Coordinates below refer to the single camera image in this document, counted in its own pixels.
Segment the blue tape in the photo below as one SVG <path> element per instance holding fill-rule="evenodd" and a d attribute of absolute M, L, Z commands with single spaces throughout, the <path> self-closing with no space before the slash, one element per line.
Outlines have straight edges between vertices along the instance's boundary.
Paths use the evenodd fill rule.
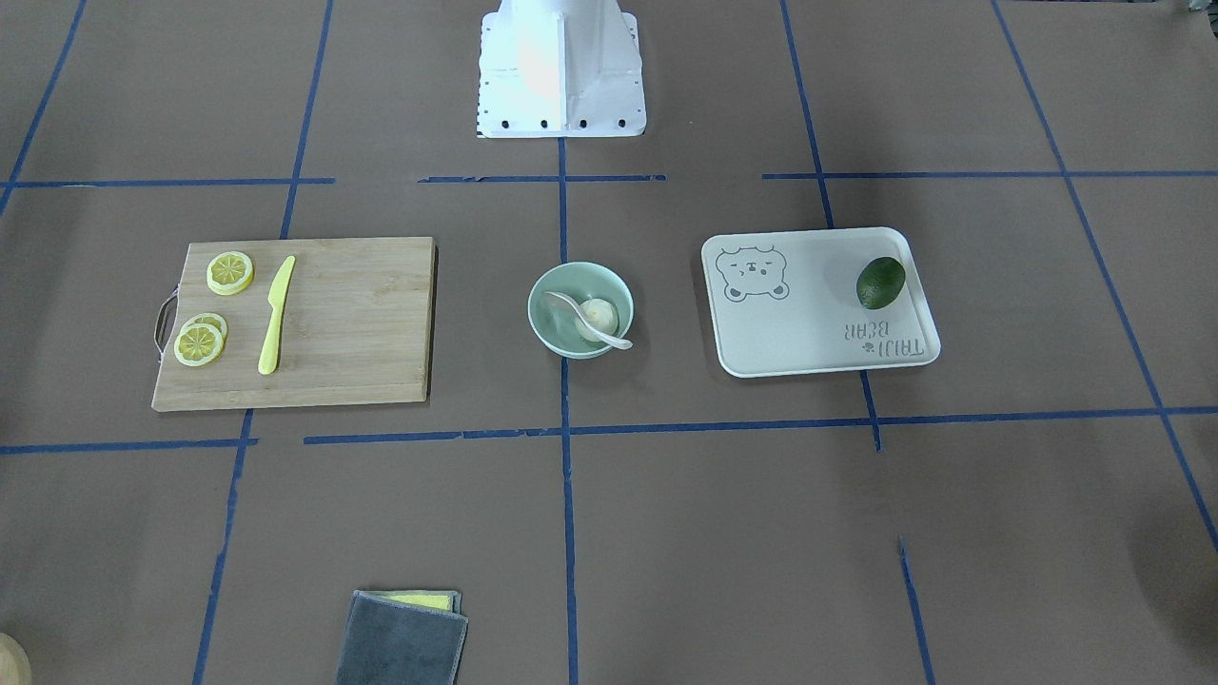
<path fill-rule="evenodd" d="M 840 428 L 871 425 L 867 418 L 821 418 L 793 421 L 742 421 L 723 423 L 654 423 L 638 425 L 585 425 L 571 435 L 622 435 L 637 433 L 710 433 L 716 430 L 783 430 L 792 428 Z"/>
<path fill-rule="evenodd" d="M 1218 407 L 1167 407 L 1168 416 L 1218 414 Z"/>
<path fill-rule="evenodd" d="M 1062 174 L 1066 179 L 1066 189 L 1069 190 L 1071 201 L 1074 202 L 1074 211 L 1078 212 L 1078 218 L 1083 223 L 1083 230 L 1086 233 L 1086 241 L 1091 246 L 1091 254 L 1095 256 L 1095 262 L 1100 267 L 1100 274 L 1104 277 L 1104 283 L 1108 289 L 1108 295 L 1112 297 L 1112 303 L 1117 310 L 1117 316 L 1121 318 L 1121 325 L 1125 330 L 1125 336 L 1129 339 L 1130 347 L 1133 347 L 1134 357 L 1138 360 L 1138 368 L 1141 369 L 1142 379 L 1146 382 L 1146 389 L 1150 390 L 1156 412 L 1160 414 L 1163 429 L 1167 431 L 1168 440 L 1172 442 L 1172 449 L 1175 451 L 1175 458 L 1180 464 L 1180 470 L 1184 473 L 1184 479 L 1189 485 L 1189 491 L 1192 495 L 1194 503 L 1196 503 L 1197 512 L 1201 514 L 1201 520 L 1206 527 L 1206 533 L 1209 535 L 1209 544 L 1213 546 L 1214 551 L 1218 551 L 1218 531 L 1214 530 L 1214 523 L 1209 516 L 1209 508 L 1206 506 L 1205 497 L 1202 497 L 1201 490 L 1197 488 L 1196 479 L 1192 475 L 1192 468 L 1189 466 L 1189 461 L 1184 456 L 1184 450 L 1180 447 L 1180 442 L 1177 439 L 1175 429 L 1172 427 L 1169 413 L 1163 406 L 1163 400 L 1158 394 L 1158 388 L 1156 386 L 1155 379 L 1150 373 L 1150 366 L 1146 363 L 1146 357 L 1142 355 L 1141 345 L 1138 344 L 1138 336 L 1134 335 L 1133 324 L 1129 322 L 1125 307 L 1121 302 L 1121 295 L 1117 293 L 1116 283 L 1113 283 L 1112 275 L 1108 273 L 1108 266 L 1104 261 L 1104 254 L 1100 250 L 1100 244 L 1095 239 L 1095 233 L 1091 230 L 1091 222 L 1088 221 L 1086 212 L 1083 210 L 1083 201 L 1079 199 L 1078 190 L 1074 188 L 1074 182 L 1071 178 L 1072 174 L 1066 169 L 1066 161 L 1062 158 L 1061 150 L 1057 147 L 1057 140 L 1054 138 L 1054 132 L 1049 127 L 1049 119 L 1045 117 L 1044 108 L 1040 106 L 1040 99 L 1037 96 L 1037 91 L 1032 87 L 1032 79 L 1028 77 L 1028 71 L 1023 66 L 1023 59 L 1019 56 L 1019 49 L 1015 45 L 1015 38 L 1011 35 L 1011 29 L 1006 24 L 1006 18 L 1002 16 L 1002 10 L 999 7 L 998 0 L 990 0 L 990 6 L 994 9 L 994 15 L 998 17 L 999 24 L 1002 27 L 1002 35 L 1006 37 L 1006 43 L 1011 48 L 1011 55 L 1015 57 L 1015 63 L 1019 69 L 1019 76 L 1023 78 L 1023 84 L 1028 89 L 1028 96 L 1032 98 L 1032 104 L 1037 110 L 1037 116 L 1040 118 L 1040 126 L 1045 129 L 1045 137 L 1049 139 L 1049 146 L 1054 151 L 1057 166 L 1062 169 Z"/>
<path fill-rule="evenodd" d="M 994 9 L 998 23 L 1002 28 L 1002 35 L 1006 37 L 1006 44 L 1011 49 L 1011 56 L 1015 57 L 1015 66 L 1019 69 L 1019 78 L 1023 79 L 1023 87 L 1028 90 L 1028 95 L 1032 98 L 1032 106 L 1037 110 L 1037 117 L 1040 119 L 1040 126 L 1045 129 L 1045 138 L 1049 139 L 1049 147 L 1054 152 L 1054 158 L 1057 160 L 1057 168 L 1060 168 L 1062 174 L 1065 174 L 1066 162 L 1062 160 L 1061 150 L 1057 149 L 1057 139 L 1054 138 L 1054 132 L 1049 128 L 1049 118 L 1045 117 L 1045 110 L 1040 106 L 1040 98 L 1037 98 L 1037 90 L 1032 87 L 1032 79 L 1028 77 L 1028 69 L 1023 67 L 1023 57 L 1019 56 L 1019 49 L 1015 46 L 1015 38 L 1011 37 L 1011 28 L 1006 26 L 1006 17 L 1002 16 L 1002 10 L 998 6 L 998 0 L 990 0 L 990 6 Z"/>
<path fill-rule="evenodd" d="M 557 176 L 429 176 L 418 183 L 557 183 Z"/>
<path fill-rule="evenodd" d="M 780 0 L 782 6 L 782 24 L 787 29 L 787 49 L 790 51 L 790 66 L 795 71 L 795 85 L 799 88 L 799 105 L 804 108 L 804 127 L 808 129 L 808 144 L 812 149 L 812 165 L 816 167 L 816 183 L 821 188 L 821 205 L 825 208 L 825 225 L 833 225 L 833 207 L 829 206 L 829 189 L 825 183 L 825 167 L 821 166 L 821 149 L 816 144 L 816 130 L 812 127 L 812 110 L 808 106 L 808 91 L 804 89 L 804 72 L 799 68 L 799 54 L 795 51 L 795 34 L 790 29 L 790 12 L 787 0 Z"/>
<path fill-rule="evenodd" d="M 304 147 L 308 144 L 308 127 L 313 122 L 313 102 L 317 100 L 317 85 L 322 80 L 322 62 L 325 60 L 325 43 L 330 38 L 330 17 L 334 15 L 334 0 L 326 0 L 325 16 L 322 18 L 322 37 L 317 41 L 317 59 L 313 61 L 313 80 L 308 87 L 308 100 L 304 102 L 304 119 L 301 122 L 301 137 L 296 143 L 296 163 L 292 165 L 292 183 L 287 186 L 287 204 L 284 206 L 284 223 L 279 228 L 279 239 L 286 240 L 292 225 L 292 212 L 296 210 L 296 190 L 300 188 L 301 168 L 304 166 Z"/>
<path fill-rule="evenodd" d="M 199 185 L 329 185 L 334 177 L 318 178 L 166 178 L 130 180 L 21 180 L 16 188 L 191 188 Z"/>
<path fill-rule="evenodd" d="M 816 173 L 764 173 L 764 180 L 834 180 L 873 178 L 1061 178 L 1062 172 L 825 172 Z"/>
<path fill-rule="evenodd" d="M 9 206 L 9 199 L 12 196 L 13 184 L 21 177 L 21 167 L 26 165 L 26 157 L 29 156 L 29 147 L 34 144 L 34 134 L 38 133 L 38 126 L 43 122 L 43 115 L 46 113 L 46 104 L 51 101 L 51 93 L 55 91 L 55 84 L 60 82 L 60 74 L 63 72 L 63 63 L 68 61 L 68 52 L 72 50 L 72 43 L 76 41 L 76 32 L 80 28 L 80 17 L 84 16 L 84 5 L 86 0 L 80 0 L 77 5 L 76 15 L 72 17 L 72 26 L 68 28 L 68 35 L 63 40 L 63 48 L 60 50 L 60 59 L 55 61 L 55 69 L 51 71 L 51 79 L 46 83 L 46 90 L 43 91 L 43 99 L 38 102 L 38 108 L 34 110 L 34 119 L 29 122 L 29 130 L 26 132 L 26 139 L 21 144 L 21 151 L 17 152 L 17 161 L 12 165 L 12 173 L 9 174 L 9 184 L 4 189 L 4 194 L 0 194 L 0 215 L 4 215 L 5 207 Z"/>
<path fill-rule="evenodd" d="M 354 442 L 430 442 L 441 440 L 486 440 L 492 438 L 544 438 L 559 435 L 558 428 L 509 428 L 497 430 L 437 430 L 430 433 L 365 433 L 356 435 L 312 435 L 306 445 L 350 445 Z"/>
<path fill-rule="evenodd" d="M 1127 172 L 1097 172 L 1097 171 L 1043 171 L 1043 172 L 797 172 L 797 173 L 764 173 L 764 180 L 816 180 L 821 177 L 833 180 L 873 179 L 873 178 L 1062 178 L 1069 176 L 1074 178 L 1211 178 L 1218 177 L 1218 171 L 1127 171 Z"/>
<path fill-rule="evenodd" d="M 983 414 L 937 414 L 937 416 L 906 416 L 906 417 L 879 417 L 877 421 L 882 425 L 917 425 L 932 423 L 998 423 L 1007 421 L 1069 421 L 1082 418 L 1118 418 L 1118 417 L 1145 417 L 1158 416 L 1158 410 L 1077 410 L 1065 412 L 1012 412 L 1012 413 L 983 413 Z"/>
<path fill-rule="evenodd" d="M 883 452 L 884 441 L 879 436 L 879 419 L 876 417 L 876 402 L 871 397 L 871 380 L 867 378 L 867 372 L 860 371 L 859 379 L 862 382 L 862 397 L 867 401 L 867 418 L 871 421 L 871 436 L 876 440 L 876 452 Z"/>
<path fill-rule="evenodd" d="M 558 258 L 566 263 L 566 139 L 558 139 Z"/>
<path fill-rule="evenodd" d="M 563 520 L 566 544 L 566 669 L 570 685 L 580 683 L 580 639 L 575 601 L 575 495 L 571 486 L 571 402 L 568 360 L 563 358 Z"/>
<path fill-rule="evenodd" d="M 257 439 L 248 440 L 256 445 Z M 150 440 L 144 442 L 68 442 L 58 445 L 0 445 L 0 455 L 54 455 L 65 452 L 138 452 L 146 450 L 197 450 L 236 447 L 240 440 Z"/>
<path fill-rule="evenodd" d="M 1197 488 L 1197 479 L 1192 475 L 1192 467 L 1189 466 L 1189 460 L 1184 456 L 1184 449 L 1180 447 L 1180 440 L 1175 435 L 1175 428 L 1172 425 L 1172 421 L 1168 418 L 1167 412 L 1160 416 L 1163 422 L 1163 428 L 1167 430 L 1167 438 L 1172 441 L 1172 450 L 1175 452 L 1175 461 L 1180 464 L 1180 470 L 1184 472 L 1184 481 L 1189 485 L 1189 492 L 1192 495 L 1194 503 L 1197 505 L 1197 511 L 1201 513 L 1201 522 L 1206 527 L 1206 533 L 1209 534 L 1209 544 L 1213 546 L 1214 551 L 1218 552 L 1218 530 L 1214 529 L 1214 520 L 1209 516 L 1209 507 L 1206 506 L 1206 500 L 1201 495 L 1201 489 Z"/>
<path fill-rule="evenodd" d="M 917 634 L 917 651 L 922 655 L 922 672 L 926 685 L 934 685 L 934 667 L 931 664 L 931 648 L 926 641 L 926 626 L 922 624 L 922 607 L 917 601 L 917 587 L 914 586 L 914 573 L 910 570 L 910 558 L 905 550 L 905 536 L 898 539 L 901 545 L 901 574 L 905 577 L 905 595 L 910 601 L 910 613 L 914 614 L 914 631 Z"/>
<path fill-rule="evenodd" d="M 1074 178 L 1213 178 L 1218 171 L 1066 172 Z"/>
<path fill-rule="evenodd" d="M 568 183 L 648 183 L 653 180 L 664 182 L 669 177 L 659 174 L 626 174 L 626 176 L 568 176 Z"/>
<path fill-rule="evenodd" d="M 250 425 L 253 423 L 253 410 L 245 411 L 245 421 L 241 422 L 241 438 L 236 449 L 236 457 L 233 460 L 233 479 L 229 481 L 229 497 L 224 513 L 224 542 L 220 552 L 216 555 L 216 568 L 212 570 L 212 589 L 207 596 L 207 611 L 203 614 L 203 630 L 199 636 L 199 655 L 195 657 L 195 678 L 192 685 L 202 685 L 203 670 L 207 668 L 207 651 L 212 645 L 212 626 L 216 622 L 216 606 L 220 598 L 220 584 L 224 581 L 224 563 L 228 561 L 229 540 L 233 536 L 233 518 L 236 516 L 236 486 L 245 470 L 245 451 L 252 441 L 250 440 Z"/>
<path fill-rule="evenodd" d="M 864 385 L 864 392 L 870 390 L 870 380 Z M 1170 414 L 1218 414 L 1218 407 L 1174 407 L 1164 410 Z M 713 433 L 728 430 L 788 430 L 804 428 L 850 428 L 876 425 L 920 425 L 942 423 L 1001 423 L 1034 421 L 1072 421 L 1094 418 L 1129 418 L 1160 416 L 1153 407 L 1129 410 L 1075 410 L 1060 412 L 1009 412 L 978 414 L 929 414 L 929 416 L 868 416 L 854 418 L 820 418 L 789 421 L 741 421 L 713 423 L 653 423 L 619 425 L 582 425 L 570 427 L 571 435 L 624 435 L 647 433 Z M 354 442 L 425 442 L 440 440 L 485 440 L 497 438 L 553 438 L 561 435 L 563 428 L 505 428 L 495 430 L 443 430 L 426 433 L 369 433 L 356 435 L 312 435 L 304 438 L 306 445 L 343 445 Z"/>

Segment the plastic knife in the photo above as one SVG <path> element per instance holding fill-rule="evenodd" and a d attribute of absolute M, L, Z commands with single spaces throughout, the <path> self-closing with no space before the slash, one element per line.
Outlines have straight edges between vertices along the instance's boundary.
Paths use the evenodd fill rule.
<path fill-rule="evenodd" d="M 296 255 L 287 255 L 270 283 L 267 302 L 270 303 L 270 323 L 267 325 L 267 338 L 262 341 L 262 355 L 258 356 L 258 373 L 270 375 L 279 368 L 279 339 L 284 325 L 284 300 L 287 297 L 287 283 L 292 279 L 292 267 Z"/>

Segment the wooden object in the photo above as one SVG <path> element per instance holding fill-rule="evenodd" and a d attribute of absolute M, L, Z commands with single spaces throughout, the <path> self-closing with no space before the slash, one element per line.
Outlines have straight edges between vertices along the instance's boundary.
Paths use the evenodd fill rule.
<path fill-rule="evenodd" d="M 253 260 L 253 283 L 236 295 L 207 288 L 207 263 L 239 250 Z M 270 321 L 267 293 L 287 255 L 296 268 L 284 306 L 279 368 L 258 373 Z M 152 408 L 158 412 L 319 405 L 420 402 L 428 397 L 435 241 L 342 238 L 192 243 L 178 286 Z M 190 368 L 173 341 L 195 314 L 229 324 L 224 352 Z"/>

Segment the lemon slice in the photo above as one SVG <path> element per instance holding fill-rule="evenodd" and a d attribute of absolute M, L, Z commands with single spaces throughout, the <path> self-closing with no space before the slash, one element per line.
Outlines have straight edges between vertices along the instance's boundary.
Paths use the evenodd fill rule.
<path fill-rule="evenodd" d="M 223 252 L 207 264 L 207 286 L 217 295 L 236 295 L 253 280 L 253 260 L 245 252 Z"/>
<path fill-rule="evenodd" d="M 181 324 L 181 330 L 179 333 L 185 333 L 192 323 L 209 323 L 220 329 L 220 338 L 228 339 L 228 322 L 224 321 L 224 317 L 216 312 L 206 312 L 190 317 L 186 319 L 186 323 Z"/>
<path fill-rule="evenodd" d="M 173 355 L 188 367 L 201 367 L 220 356 L 223 350 L 224 336 L 209 323 L 192 323 L 173 341 Z"/>

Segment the bowl rim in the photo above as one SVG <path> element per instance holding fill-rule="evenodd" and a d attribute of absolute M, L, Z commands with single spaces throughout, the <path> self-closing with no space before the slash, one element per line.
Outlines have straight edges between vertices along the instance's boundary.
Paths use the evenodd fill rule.
<path fill-rule="evenodd" d="M 547 275 L 560 269 L 570 268 L 572 266 L 593 267 L 594 269 L 600 271 L 604 274 L 608 274 L 614 280 L 616 280 L 619 285 L 621 285 L 622 291 L 626 294 L 626 301 L 630 303 L 630 321 L 627 321 L 626 325 L 621 329 L 621 334 L 625 335 L 630 330 L 630 327 L 633 325 L 635 323 L 635 294 L 630 291 L 630 285 L 626 284 L 626 280 L 622 277 L 618 275 L 618 272 L 597 262 L 588 262 L 588 261 L 563 262 L 560 264 L 551 267 L 549 269 L 546 269 L 546 273 L 538 275 L 537 280 L 533 282 L 532 288 L 529 289 L 529 299 L 525 301 L 525 313 L 529 317 L 529 327 L 532 328 L 533 335 L 536 335 L 537 339 L 541 340 L 542 344 L 546 345 L 546 347 L 549 349 L 551 352 L 554 352 L 560 357 L 566 357 L 570 360 L 591 360 L 593 357 L 599 357 L 600 355 L 604 355 L 605 352 L 611 350 L 613 346 L 605 342 L 600 347 L 597 347 L 596 350 L 590 350 L 587 352 L 564 350 L 552 344 L 549 340 L 546 340 L 546 338 L 542 336 L 541 332 L 537 330 L 537 324 L 533 322 L 532 301 L 533 296 L 537 295 L 538 293 L 537 286 L 541 285 L 541 282 Z"/>

